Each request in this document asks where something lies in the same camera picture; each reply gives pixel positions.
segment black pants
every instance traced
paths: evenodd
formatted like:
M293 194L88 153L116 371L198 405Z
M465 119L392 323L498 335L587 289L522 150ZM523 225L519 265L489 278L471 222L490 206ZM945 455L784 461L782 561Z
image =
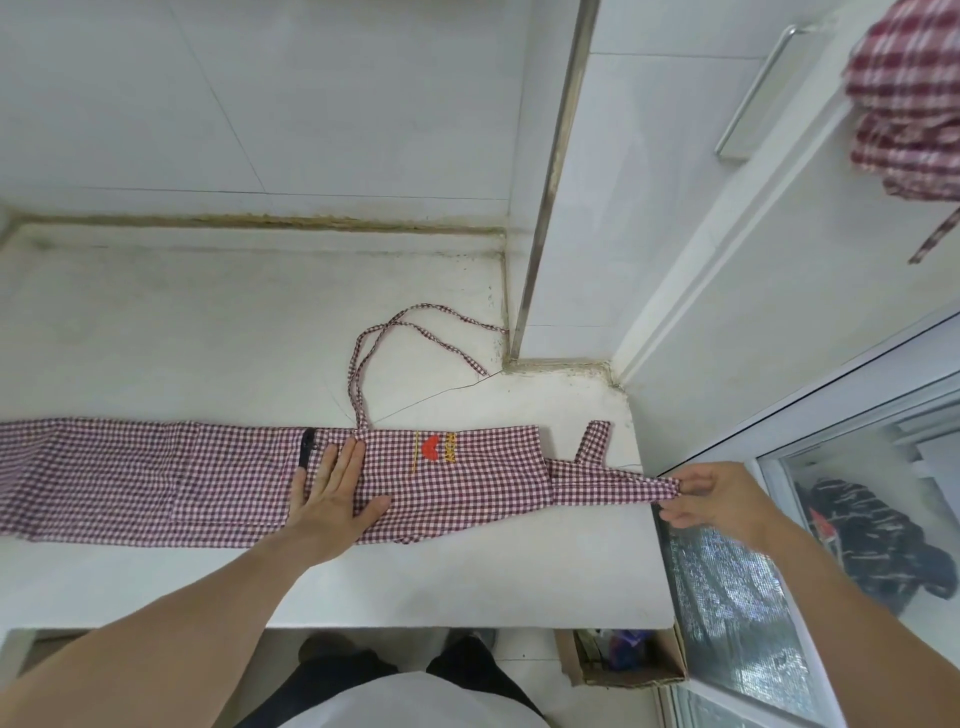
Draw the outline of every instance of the black pants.
M465 690L512 698L543 716L526 693L497 666L484 644L472 635L445 649L426 671ZM340 692L398 672L396 666L383 662L371 649L308 660L259 708L237 723L237 728L278 728Z

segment hand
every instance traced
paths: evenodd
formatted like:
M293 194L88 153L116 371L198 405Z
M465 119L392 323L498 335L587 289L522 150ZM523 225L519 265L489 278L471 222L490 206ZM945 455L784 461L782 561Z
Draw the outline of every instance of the hand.
M304 498L306 471L297 468L290 483L290 516L274 536L287 543L287 553L303 559L304 570L334 559L356 543L390 507L389 496L378 496L353 517L353 492L360 479L367 446L352 437L337 457L337 446L328 445L317 477Z
M740 463L686 465L672 473L683 495L660 503L660 517L675 528L707 524L747 548L766 553L771 534L794 523Z

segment white shirt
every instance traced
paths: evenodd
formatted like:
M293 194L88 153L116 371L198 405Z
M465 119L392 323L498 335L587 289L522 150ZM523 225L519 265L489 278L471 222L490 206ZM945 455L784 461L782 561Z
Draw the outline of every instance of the white shirt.
M544 728L509 697L466 691L425 672L401 672L350 688L283 728Z

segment cardboard box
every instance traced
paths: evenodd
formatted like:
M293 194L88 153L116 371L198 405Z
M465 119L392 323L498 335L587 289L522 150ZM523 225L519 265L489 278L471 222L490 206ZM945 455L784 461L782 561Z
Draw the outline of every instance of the cardboard box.
M652 639L651 663L637 670L615 672L592 661L576 633L554 630L560 667L571 685L597 685L605 688L655 688L686 679L686 652L680 628L658 629Z

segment person's left hand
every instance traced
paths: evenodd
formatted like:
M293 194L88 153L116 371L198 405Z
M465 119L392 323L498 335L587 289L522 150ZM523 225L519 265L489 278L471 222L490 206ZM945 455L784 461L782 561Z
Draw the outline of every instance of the person's left hand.
M297 468L290 483L290 515L276 535L289 540L308 569L334 559L356 543L390 507L389 496L378 496L356 518L353 517L353 492L360 479L367 447L352 437L340 456L337 446L329 445L317 469L310 497L304 497L306 470Z

